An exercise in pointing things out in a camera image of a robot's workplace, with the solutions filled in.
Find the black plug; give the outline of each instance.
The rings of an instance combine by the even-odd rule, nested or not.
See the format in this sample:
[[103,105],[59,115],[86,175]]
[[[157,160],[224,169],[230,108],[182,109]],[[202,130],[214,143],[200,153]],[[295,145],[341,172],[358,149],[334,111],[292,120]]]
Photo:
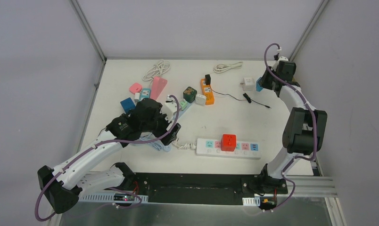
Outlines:
[[242,95],[245,97],[245,99],[248,101],[248,103],[252,103],[252,100],[251,100],[251,98],[248,96],[247,93],[244,93],[244,94],[242,94]]
[[205,74],[205,84],[206,85],[210,85],[211,81],[212,81],[212,79],[210,78],[210,75],[209,74]]

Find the white charger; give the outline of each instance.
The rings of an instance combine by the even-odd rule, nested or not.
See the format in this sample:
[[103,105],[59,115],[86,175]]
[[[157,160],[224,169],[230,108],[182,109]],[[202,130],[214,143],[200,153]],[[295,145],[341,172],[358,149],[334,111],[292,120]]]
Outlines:
[[134,102],[138,103],[138,101],[140,101],[140,93],[135,93],[134,94]]
[[251,77],[245,77],[240,83],[243,91],[252,91],[256,88],[255,80]]

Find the black cable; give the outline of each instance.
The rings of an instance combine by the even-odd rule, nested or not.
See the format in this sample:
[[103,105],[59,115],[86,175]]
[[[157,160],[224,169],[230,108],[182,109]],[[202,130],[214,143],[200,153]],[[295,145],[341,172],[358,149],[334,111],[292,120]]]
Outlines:
[[98,134],[98,137],[101,135],[102,131],[104,131],[104,130],[106,130],[106,127],[103,128],[103,129],[101,129],[101,131],[100,131],[99,134]]
[[[232,96],[231,94],[228,94],[228,93],[226,93],[226,94],[224,94],[224,93],[219,93],[219,92],[214,91],[212,88],[210,88],[210,89],[211,89],[213,92],[218,93],[218,94],[220,94],[220,95],[230,96],[230,97],[232,97],[232,98],[234,98],[234,99],[236,99],[236,100],[238,100],[238,101],[246,101],[246,100],[240,100],[240,99],[237,99],[237,98],[235,98],[234,96]],[[252,101],[252,102],[255,102],[255,103],[259,104],[259,105],[263,105],[263,106],[265,106],[265,107],[267,107],[267,108],[271,108],[270,106],[267,106],[267,105],[261,104],[261,103],[259,103],[259,102],[257,102],[257,101],[252,100],[252,99],[251,99],[251,101]]]

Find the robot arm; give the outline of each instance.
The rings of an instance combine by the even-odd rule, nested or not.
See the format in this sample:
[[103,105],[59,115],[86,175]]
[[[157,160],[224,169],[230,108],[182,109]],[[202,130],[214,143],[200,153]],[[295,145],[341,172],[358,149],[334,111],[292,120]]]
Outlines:
[[[266,69],[263,77],[257,81],[256,90],[261,91],[263,88],[273,90],[277,97],[285,103],[290,115],[282,134],[282,149],[270,163],[264,166],[254,183],[250,185],[256,194],[272,193],[275,189],[279,194],[288,192],[283,175],[286,175],[300,158],[306,158],[313,153],[314,129],[317,130],[317,151],[320,150],[327,122],[325,111],[317,110],[309,104],[307,99],[301,98],[301,88],[293,80],[296,64],[288,61],[286,57],[278,58],[278,55],[275,56],[275,60],[274,66],[269,68],[278,78],[293,88],[278,81]],[[304,102],[313,111],[317,128],[313,128],[311,113]]]
[[[131,185],[134,173],[125,163],[116,163],[110,169],[95,174],[86,174],[109,155],[120,151],[128,143],[110,142],[110,140],[135,141],[142,132],[152,132],[160,137],[167,132],[170,122],[166,114],[162,113],[162,105],[155,100],[145,98],[137,106],[121,116],[112,120],[106,129],[87,147],[82,149],[67,161],[50,168],[43,166],[38,170],[41,190],[58,173],[60,176],[51,183],[44,192],[51,206],[57,214],[72,208],[80,197],[109,187]],[[176,123],[171,132],[160,141],[169,145],[177,139],[180,124]]]

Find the white plug adapter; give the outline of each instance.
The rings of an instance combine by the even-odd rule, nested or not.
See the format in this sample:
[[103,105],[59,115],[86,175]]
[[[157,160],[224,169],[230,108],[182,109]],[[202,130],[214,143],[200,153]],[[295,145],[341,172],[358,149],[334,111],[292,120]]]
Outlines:
[[243,91],[252,91],[256,87],[255,80],[253,80],[251,77],[244,78],[240,85],[242,86]]

